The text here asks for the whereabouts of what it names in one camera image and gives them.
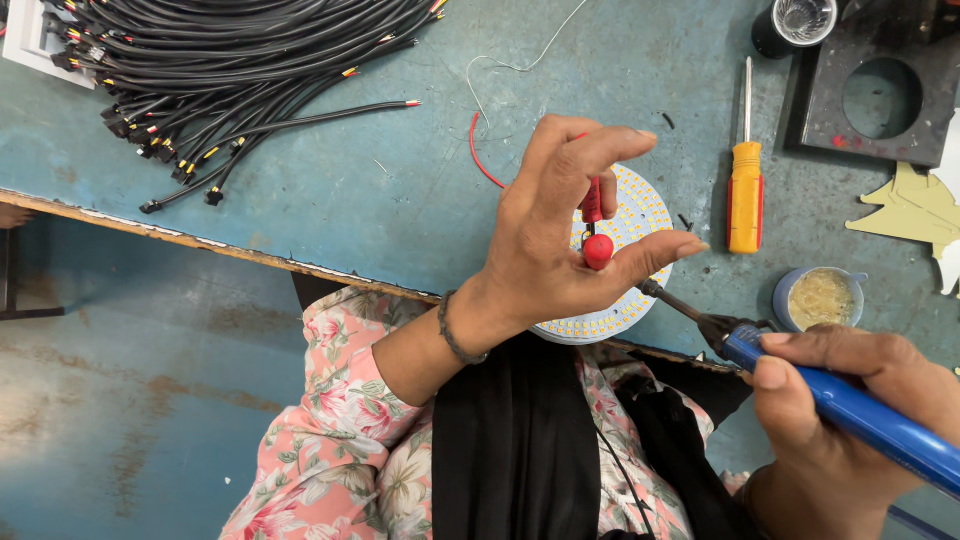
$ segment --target blue workbench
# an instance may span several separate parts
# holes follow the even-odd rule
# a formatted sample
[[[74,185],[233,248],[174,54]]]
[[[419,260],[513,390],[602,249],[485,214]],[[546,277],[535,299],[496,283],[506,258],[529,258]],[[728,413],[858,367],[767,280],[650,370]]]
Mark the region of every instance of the blue workbench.
[[[101,125],[111,99],[0,61],[0,200],[341,281],[443,293],[482,266],[499,191],[469,156],[476,107],[467,64],[479,55],[528,64],[577,3],[454,0],[448,17],[420,33],[420,45],[361,66],[362,76],[304,114],[396,99],[421,99],[422,107],[274,135],[237,168],[218,208],[196,196],[150,216],[137,208],[178,186],[169,166],[139,158]],[[795,267],[867,272],[861,327],[904,333],[950,365],[948,352],[960,348],[960,301],[936,293],[930,247],[844,229],[874,211],[857,197],[887,182],[889,163],[782,150],[790,61],[756,62],[764,248],[735,257],[720,247],[742,65],[754,53],[750,27],[764,5],[591,0],[533,72],[474,65],[492,120],[481,159],[509,181],[548,111],[654,131],[657,149],[627,165],[654,184],[675,218],[683,213],[718,246],[678,264],[670,290],[704,310],[766,318],[775,284]],[[622,337],[686,355],[705,348],[665,307]]]

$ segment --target red screwdriver handle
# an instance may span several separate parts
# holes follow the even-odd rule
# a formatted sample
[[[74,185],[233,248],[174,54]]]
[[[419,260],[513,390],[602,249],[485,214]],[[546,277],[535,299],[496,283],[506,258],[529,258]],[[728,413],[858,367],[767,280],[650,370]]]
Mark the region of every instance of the red screwdriver handle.
[[[590,268],[603,270],[613,258],[613,240],[605,234],[587,238],[584,242],[584,258]]]
[[[590,191],[581,206],[584,212],[584,223],[591,224],[603,221],[603,209],[600,204],[600,177],[590,179]],[[587,266],[594,270],[603,270],[613,258],[613,240],[605,234],[593,234],[584,242],[584,259]]]

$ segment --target circular led board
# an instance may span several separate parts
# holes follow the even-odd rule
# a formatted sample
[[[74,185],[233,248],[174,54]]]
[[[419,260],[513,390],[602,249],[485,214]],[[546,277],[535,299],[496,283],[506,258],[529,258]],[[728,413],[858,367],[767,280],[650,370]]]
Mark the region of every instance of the circular led board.
[[[613,253],[639,241],[647,234],[673,229],[673,221],[666,204],[649,182],[634,171],[617,164],[611,167],[616,174],[617,204],[619,210],[610,221],[596,224],[597,233],[613,240]],[[570,249],[579,251],[581,237],[587,230],[583,213],[573,214]],[[660,270],[655,280],[666,286],[673,265]],[[531,330],[545,339],[566,345],[587,345],[603,341],[627,330],[642,319],[657,301],[632,288],[612,306],[603,311],[569,319],[547,321]]]

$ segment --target floral shirt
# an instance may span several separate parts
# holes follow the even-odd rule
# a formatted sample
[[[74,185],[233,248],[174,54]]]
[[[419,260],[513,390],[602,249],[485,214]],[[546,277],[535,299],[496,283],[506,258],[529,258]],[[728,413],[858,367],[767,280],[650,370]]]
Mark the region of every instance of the floral shirt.
[[[432,524],[433,402],[412,407],[384,383],[372,345],[429,307],[357,287],[330,295],[303,314],[309,342],[306,393],[287,407],[260,444],[256,481],[230,515],[221,540],[427,539]],[[616,396],[624,376],[653,378],[641,362],[601,370],[598,363],[631,361],[601,345],[580,348],[577,370],[593,421],[607,435],[629,480],[599,435],[601,493],[597,534],[643,532],[626,481],[653,509],[647,516],[661,540],[690,537],[683,504],[647,464],[633,421]],[[704,439],[707,414],[689,399]],[[724,480],[733,490],[746,479]]]

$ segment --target soldering flux container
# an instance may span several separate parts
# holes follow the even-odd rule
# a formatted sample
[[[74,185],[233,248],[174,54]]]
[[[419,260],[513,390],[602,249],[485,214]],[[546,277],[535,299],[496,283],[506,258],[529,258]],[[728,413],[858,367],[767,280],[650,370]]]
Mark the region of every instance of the soldering flux container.
[[[797,325],[790,313],[790,296],[793,294],[797,282],[814,270],[829,270],[846,280],[853,296],[853,309],[850,318],[842,324],[847,327],[855,327],[860,322],[860,317],[863,316],[863,289],[860,287],[860,283],[867,281],[868,276],[866,274],[851,274],[846,270],[829,266],[798,268],[784,276],[777,284],[777,289],[774,290],[774,312],[777,314],[777,318],[791,331],[804,331]]]

